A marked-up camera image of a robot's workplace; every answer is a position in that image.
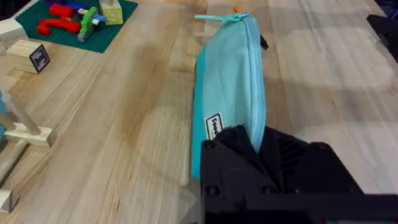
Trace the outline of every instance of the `lego brick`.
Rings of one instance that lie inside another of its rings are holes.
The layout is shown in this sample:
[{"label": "lego brick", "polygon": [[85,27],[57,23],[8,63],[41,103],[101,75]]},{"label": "lego brick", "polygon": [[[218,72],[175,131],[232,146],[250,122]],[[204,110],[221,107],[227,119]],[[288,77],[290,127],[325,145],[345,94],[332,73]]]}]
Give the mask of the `lego brick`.
[{"label": "lego brick", "polygon": [[[71,0],[69,2],[83,2],[82,0]],[[98,9],[100,4],[98,0],[84,0],[84,4],[87,6],[95,6]],[[136,9],[137,3],[129,1],[121,1],[120,5],[123,12],[123,21],[128,20],[129,16]],[[16,20],[24,27],[27,35],[30,38],[46,40],[58,44],[68,45],[72,47],[78,47],[85,50],[92,50],[95,52],[103,53],[108,45],[112,42],[116,34],[122,28],[122,25],[106,26],[100,23],[86,42],[80,42],[76,34],[70,34],[69,32],[62,29],[53,29],[51,35],[40,35],[36,31],[36,26],[41,19],[50,19],[55,16],[51,15],[46,8],[43,1],[39,1],[26,11],[22,12],[16,17]]]}]

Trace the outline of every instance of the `wooden stick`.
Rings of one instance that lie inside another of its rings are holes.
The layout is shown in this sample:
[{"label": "wooden stick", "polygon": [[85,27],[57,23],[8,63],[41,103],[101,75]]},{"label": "wooden stick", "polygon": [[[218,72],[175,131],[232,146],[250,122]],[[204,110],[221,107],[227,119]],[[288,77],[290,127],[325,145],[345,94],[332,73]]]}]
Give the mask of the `wooden stick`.
[{"label": "wooden stick", "polygon": [[0,112],[0,124],[7,130],[13,131],[16,129],[11,119],[4,113]]},{"label": "wooden stick", "polygon": [[14,167],[18,158],[28,145],[28,141],[21,139],[17,142],[14,149],[11,150],[5,157],[0,161],[0,183],[4,183],[10,170]]},{"label": "wooden stick", "polygon": [[40,134],[41,131],[39,127],[32,121],[25,110],[12,99],[10,95],[3,95],[2,100],[8,107],[10,107],[11,111],[18,117],[21,123],[26,126],[32,135]]}]

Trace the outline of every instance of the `wooden block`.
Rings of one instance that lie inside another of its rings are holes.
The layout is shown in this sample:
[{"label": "wooden block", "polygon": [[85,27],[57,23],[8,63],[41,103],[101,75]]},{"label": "wooden block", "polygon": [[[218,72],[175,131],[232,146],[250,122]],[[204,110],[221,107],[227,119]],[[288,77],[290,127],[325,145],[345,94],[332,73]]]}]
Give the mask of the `wooden block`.
[{"label": "wooden block", "polygon": [[42,44],[18,40],[8,50],[11,63],[18,70],[39,73],[50,62],[50,57]]},{"label": "wooden block", "polygon": [[0,189],[0,212],[10,213],[18,202],[19,196],[11,190]]},{"label": "wooden block", "polygon": [[0,42],[8,49],[17,40],[27,39],[24,28],[13,18],[0,21]]},{"label": "wooden block", "polygon": [[118,0],[100,0],[102,14],[106,17],[106,25],[123,24],[122,7]]},{"label": "wooden block", "polygon": [[25,139],[29,144],[34,146],[51,147],[55,140],[55,134],[51,128],[39,127],[41,133],[38,135],[32,135],[22,123],[14,123],[14,125],[16,127],[15,130],[6,131],[4,133],[4,136],[8,141]]}]

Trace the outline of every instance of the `small sticker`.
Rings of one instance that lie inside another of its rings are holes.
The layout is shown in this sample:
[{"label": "small sticker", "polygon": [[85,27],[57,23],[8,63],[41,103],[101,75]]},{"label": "small sticker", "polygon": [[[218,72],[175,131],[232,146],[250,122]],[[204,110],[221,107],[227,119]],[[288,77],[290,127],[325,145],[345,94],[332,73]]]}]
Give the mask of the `small sticker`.
[{"label": "small sticker", "polygon": [[221,113],[214,114],[213,116],[205,119],[207,139],[213,140],[218,133],[224,128]]}]

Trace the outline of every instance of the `wooden table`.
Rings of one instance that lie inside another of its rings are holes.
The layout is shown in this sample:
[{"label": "wooden table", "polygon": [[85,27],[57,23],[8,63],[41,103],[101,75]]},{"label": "wooden table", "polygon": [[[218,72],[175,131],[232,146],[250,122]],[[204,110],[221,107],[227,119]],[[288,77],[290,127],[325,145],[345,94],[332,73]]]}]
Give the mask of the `wooden table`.
[{"label": "wooden table", "polygon": [[[21,200],[0,223],[183,223],[193,65],[236,2],[143,1],[105,53],[44,43],[40,75],[0,57],[0,89],[54,128],[5,183]],[[331,144],[365,192],[398,192],[398,65],[366,22],[373,0],[247,0],[263,52],[267,124]]]}]

